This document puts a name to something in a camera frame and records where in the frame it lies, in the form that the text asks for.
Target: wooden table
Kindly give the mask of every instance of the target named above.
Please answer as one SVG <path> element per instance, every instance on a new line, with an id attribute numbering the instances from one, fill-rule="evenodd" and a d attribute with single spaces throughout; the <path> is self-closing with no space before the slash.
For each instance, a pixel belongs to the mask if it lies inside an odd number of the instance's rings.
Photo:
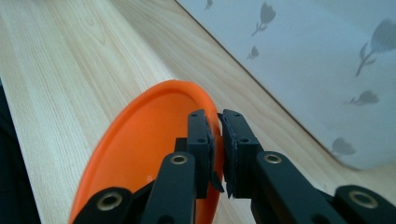
<path id="1" fill-rule="evenodd" d="M 396 163 L 340 165 L 176 2 L 0 2 L 0 75 L 43 223 L 65 223 L 109 124 L 166 79 L 192 80 L 219 111 L 245 115 L 262 146 L 318 189 L 372 189 L 396 203 Z M 215 223 L 252 223 L 248 200 L 221 195 Z"/>

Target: orange plate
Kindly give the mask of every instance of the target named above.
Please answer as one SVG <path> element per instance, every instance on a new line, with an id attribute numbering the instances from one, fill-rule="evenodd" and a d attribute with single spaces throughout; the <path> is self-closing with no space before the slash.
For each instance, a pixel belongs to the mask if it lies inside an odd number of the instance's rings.
<path id="1" fill-rule="evenodd" d="M 111 124 L 79 183 L 69 223 L 96 192 L 109 187 L 136 192 L 154 180 L 176 138 L 187 137 L 188 115 L 198 109 L 205 110 L 216 141 L 215 169 L 222 174 L 219 121 L 209 95 L 192 82 L 165 81 L 137 97 Z M 212 222 L 218 200 L 210 186 L 207 199 L 197 200 L 196 223 Z"/>

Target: light wood surface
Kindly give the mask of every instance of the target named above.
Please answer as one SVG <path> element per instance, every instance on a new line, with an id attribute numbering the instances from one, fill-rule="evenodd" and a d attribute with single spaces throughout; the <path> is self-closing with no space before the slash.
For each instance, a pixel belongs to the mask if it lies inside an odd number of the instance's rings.
<path id="1" fill-rule="evenodd" d="M 369 171 L 337 163 L 172 0 L 2 0 L 0 16 L 0 75 L 43 223 L 66 223 L 85 165 L 121 110 L 174 78 L 201 85 L 219 111 L 243 113 L 262 146 L 288 156 L 314 187 L 333 194 L 356 184 L 396 204 L 395 162 Z M 249 201 L 221 195 L 214 223 L 253 223 Z"/>

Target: orange plastic dish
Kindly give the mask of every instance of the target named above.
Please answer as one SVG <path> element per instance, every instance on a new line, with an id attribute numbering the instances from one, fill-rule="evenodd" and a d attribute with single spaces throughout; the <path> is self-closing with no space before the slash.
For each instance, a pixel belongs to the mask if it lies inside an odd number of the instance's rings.
<path id="1" fill-rule="evenodd" d="M 114 120 L 85 169 L 69 223 L 96 192 L 126 188 L 136 192 L 154 180 L 163 158 L 187 137 L 188 115 L 203 109 L 216 145 L 215 170 L 222 174 L 222 141 L 217 109 L 209 95 L 192 82 L 170 80 L 138 96 Z M 211 223 L 219 193 L 211 186 L 207 199 L 197 200 L 196 223 Z"/>

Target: white placemat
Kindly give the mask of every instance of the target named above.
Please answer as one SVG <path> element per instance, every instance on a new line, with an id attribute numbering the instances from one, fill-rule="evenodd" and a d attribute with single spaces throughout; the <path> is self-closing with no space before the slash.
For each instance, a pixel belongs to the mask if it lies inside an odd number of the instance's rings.
<path id="1" fill-rule="evenodd" d="M 396 1 L 177 1 L 341 163 L 396 159 Z"/>

